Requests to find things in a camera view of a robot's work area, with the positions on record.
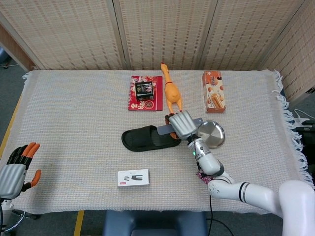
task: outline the black cable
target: black cable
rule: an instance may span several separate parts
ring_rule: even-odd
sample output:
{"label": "black cable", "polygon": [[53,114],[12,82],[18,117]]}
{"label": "black cable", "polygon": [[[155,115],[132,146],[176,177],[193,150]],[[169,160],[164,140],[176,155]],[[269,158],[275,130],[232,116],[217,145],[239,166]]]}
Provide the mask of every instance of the black cable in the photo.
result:
{"label": "black cable", "polygon": [[210,195],[209,201],[210,201],[211,218],[210,219],[209,218],[206,219],[206,220],[210,220],[210,227],[209,227],[209,231],[208,231],[208,236],[210,236],[211,226],[212,226],[212,222],[213,221],[216,221],[216,222],[222,224],[224,227],[227,228],[227,230],[231,233],[231,235],[234,236],[233,232],[230,230],[230,228],[226,224],[224,224],[222,221],[219,221],[219,220],[216,220],[216,219],[213,218],[212,204],[211,204],[211,195]]}
{"label": "black cable", "polygon": [[2,225],[3,225],[3,211],[2,211],[2,202],[0,201],[0,235],[1,235],[1,232],[2,232]]}
{"label": "black cable", "polygon": [[196,162],[198,163],[197,156],[196,156],[196,138],[193,139],[193,148],[194,148],[194,156],[195,156]]}
{"label": "black cable", "polygon": [[213,211],[212,211],[212,204],[211,204],[211,195],[209,195],[209,203],[210,203],[210,212],[211,212],[211,218],[210,218],[210,227],[209,227],[209,231],[208,231],[208,236],[210,236],[210,232],[211,232],[211,227],[212,227],[212,222],[213,222]]}

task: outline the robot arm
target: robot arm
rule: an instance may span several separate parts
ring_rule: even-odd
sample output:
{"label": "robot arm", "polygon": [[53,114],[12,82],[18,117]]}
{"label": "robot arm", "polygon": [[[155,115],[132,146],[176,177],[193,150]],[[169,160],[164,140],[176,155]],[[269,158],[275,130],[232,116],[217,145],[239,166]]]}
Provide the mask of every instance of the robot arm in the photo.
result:
{"label": "robot arm", "polygon": [[169,120],[179,138],[188,141],[203,172],[211,176],[208,183],[211,196],[241,201],[283,218],[283,236],[308,236],[315,232],[315,192],[308,184],[290,180],[280,186],[277,194],[256,184],[235,183],[197,136],[198,127],[187,111],[175,114]]}

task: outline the woven tablecloth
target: woven tablecloth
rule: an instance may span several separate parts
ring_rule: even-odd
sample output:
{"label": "woven tablecloth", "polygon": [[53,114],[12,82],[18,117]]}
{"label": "woven tablecloth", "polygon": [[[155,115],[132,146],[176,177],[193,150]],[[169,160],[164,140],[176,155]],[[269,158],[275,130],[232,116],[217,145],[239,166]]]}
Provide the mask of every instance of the woven tablecloth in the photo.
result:
{"label": "woven tablecloth", "polygon": [[[226,111],[205,113],[203,71],[171,71],[193,118],[215,120],[226,133],[213,154],[236,181],[277,191],[289,179],[310,180],[301,168],[305,158],[295,150],[298,136],[288,125],[286,102],[273,90],[279,74],[222,71]],[[27,173],[42,170],[39,184],[13,201],[30,213],[142,209],[209,210],[207,186],[186,142],[174,148],[132,152],[121,134],[146,125],[164,125],[169,113],[128,111],[130,77],[162,75],[161,71],[32,71],[27,74],[20,107],[0,164],[29,142],[41,144]],[[117,187],[117,172],[149,169],[150,185]],[[259,212],[253,206],[214,200],[214,210]]]}

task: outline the spiral notebook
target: spiral notebook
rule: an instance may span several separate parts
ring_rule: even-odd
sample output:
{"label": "spiral notebook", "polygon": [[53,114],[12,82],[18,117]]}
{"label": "spiral notebook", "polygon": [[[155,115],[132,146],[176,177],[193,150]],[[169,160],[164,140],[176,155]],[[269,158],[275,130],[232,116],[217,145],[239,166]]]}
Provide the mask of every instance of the spiral notebook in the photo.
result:
{"label": "spiral notebook", "polygon": [[[137,101],[135,83],[152,81],[154,99]],[[162,111],[163,110],[163,78],[162,76],[132,76],[128,110],[130,111]]]}

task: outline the robot finger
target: robot finger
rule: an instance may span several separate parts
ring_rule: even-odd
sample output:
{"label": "robot finger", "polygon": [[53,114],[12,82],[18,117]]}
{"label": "robot finger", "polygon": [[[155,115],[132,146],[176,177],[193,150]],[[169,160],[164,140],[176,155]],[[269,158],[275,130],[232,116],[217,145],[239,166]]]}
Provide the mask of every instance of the robot finger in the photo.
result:
{"label": "robot finger", "polygon": [[19,151],[21,148],[22,148],[22,147],[18,147],[17,149],[15,149],[15,150],[11,153],[11,155],[10,155],[10,157],[9,157],[9,159],[8,159],[8,162],[6,163],[7,165],[11,164],[11,162],[14,160],[14,158],[15,158],[16,155],[18,154],[18,151]]}
{"label": "robot finger", "polygon": [[[171,114],[165,116],[165,123],[166,123],[166,124],[170,124],[169,118],[170,118],[171,116],[173,116],[173,115],[174,115],[174,114],[171,113]],[[173,139],[179,139],[179,137],[177,136],[176,133],[170,133],[170,136],[171,136]]]}
{"label": "robot finger", "polygon": [[34,149],[34,147],[36,147],[38,149],[37,144],[35,142],[31,142],[29,145],[27,145],[27,147],[24,149],[20,158],[17,159],[14,163],[15,164],[25,164],[27,159],[28,159],[27,155]]}
{"label": "robot finger", "polygon": [[21,191],[25,192],[26,190],[36,186],[38,184],[38,182],[39,182],[40,176],[41,176],[41,170],[37,170],[33,180],[31,182],[23,184],[23,187],[22,187]]}
{"label": "robot finger", "polygon": [[16,149],[14,150],[14,152],[11,154],[9,160],[8,160],[8,164],[15,164],[19,161],[19,159],[21,158],[22,153],[24,152],[24,150],[27,148],[27,145],[24,145],[23,147],[20,147],[16,153],[14,153],[16,151]]}
{"label": "robot finger", "polygon": [[29,151],[29,153],[26,155],[29,158],[33,158],[35,152],[37,152],[37,150],[39,149],[40,144],[35,144]]}

